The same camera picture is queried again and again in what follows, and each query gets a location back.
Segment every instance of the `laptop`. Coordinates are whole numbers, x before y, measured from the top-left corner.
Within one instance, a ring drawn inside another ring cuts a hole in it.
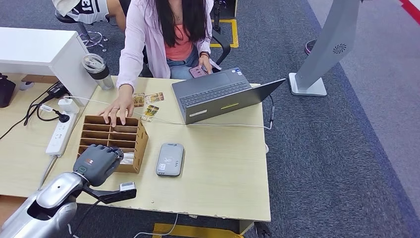
[[[172,84],[185,124],[262,102],[286,79],[251,87],[239,68]]]

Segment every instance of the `white power strip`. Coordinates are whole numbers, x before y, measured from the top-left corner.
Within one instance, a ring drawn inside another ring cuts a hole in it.
[[[48,155],[57,155],[58,157],[61,157],[67,146],[74,124],[76,123],[77,114],[67,114],[65,112],[63,112],[63,114],[68,115],[70,119],[65,123],[58,122],[45,151]]]

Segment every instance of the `red floor stripe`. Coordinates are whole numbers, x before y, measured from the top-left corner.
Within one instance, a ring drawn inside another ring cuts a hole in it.
[[[403,5],[402,7],[416,20],[418,24],[420,24],[420,10],[414,6],[410,0],[400,0]]]

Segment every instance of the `card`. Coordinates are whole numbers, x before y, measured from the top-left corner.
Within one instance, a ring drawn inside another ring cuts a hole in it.
[[[143,107],[144,106],[144,93],[135,93],[133,95],[134,107]]]
[[[159,102],[163,100],[165,100],[165,98],[163,97],[163,92],[153,93],[153,94],[145,96],[145,101],[147,104],[155,103],[155,102]]]
[[[156,113],[158,112],[159,108],[153,105],[149,105],[146,108],[146,111],[143,113],[146,116],[154,117]]]
[[[140,116],[142,120],[147,121],[147,122],[151,122],[152,118],[151,117],[147,117],[147,116]]]

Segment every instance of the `laptop keyboard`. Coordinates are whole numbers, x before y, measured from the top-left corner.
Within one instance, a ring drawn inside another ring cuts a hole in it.
[[[237,83],[228,84],[223,87],[211,89],[208,91],[188,95],[188,96],[180,98],[179,100],[181,100],[182,108],[186,109],[188,106],[191,106],[197,103],[202,103],[211,99],[219,98],[219,97],[231,94],[231,93],[236,93],[247,88],[249,88],[249,84],[246,83],[245,81],[241,81]]]

